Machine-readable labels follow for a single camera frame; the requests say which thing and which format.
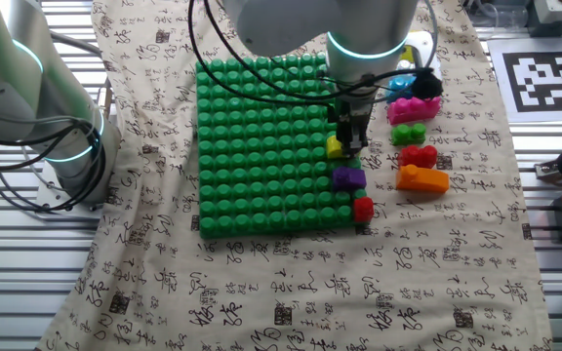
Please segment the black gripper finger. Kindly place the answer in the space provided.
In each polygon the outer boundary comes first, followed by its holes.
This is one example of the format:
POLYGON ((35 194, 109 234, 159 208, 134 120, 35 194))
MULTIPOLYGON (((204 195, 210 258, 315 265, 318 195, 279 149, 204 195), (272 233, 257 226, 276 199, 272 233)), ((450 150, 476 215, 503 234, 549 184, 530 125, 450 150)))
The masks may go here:
POLYGON ((351 142, 350 153, 352 157, 357 156, 368 144, 367 130, 369 125, 368 116, 353 116, 350 120, 351 142))
POLYGON ((336 138, 341 143, 344 152, 351 151, 353 141, 352 124, 347 116, 341 116, 337 122, 336 138))

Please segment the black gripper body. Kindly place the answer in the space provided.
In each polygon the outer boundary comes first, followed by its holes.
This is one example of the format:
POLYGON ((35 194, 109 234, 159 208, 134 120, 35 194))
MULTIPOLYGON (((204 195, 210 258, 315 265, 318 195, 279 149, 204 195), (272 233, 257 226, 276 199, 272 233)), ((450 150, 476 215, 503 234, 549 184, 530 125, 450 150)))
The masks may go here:
POLYGON ((370 97, 341 96, 330 98, 327 107, 327 121, 329 123, 345 122, 352 126, 367 128, 374 104, 370 97))

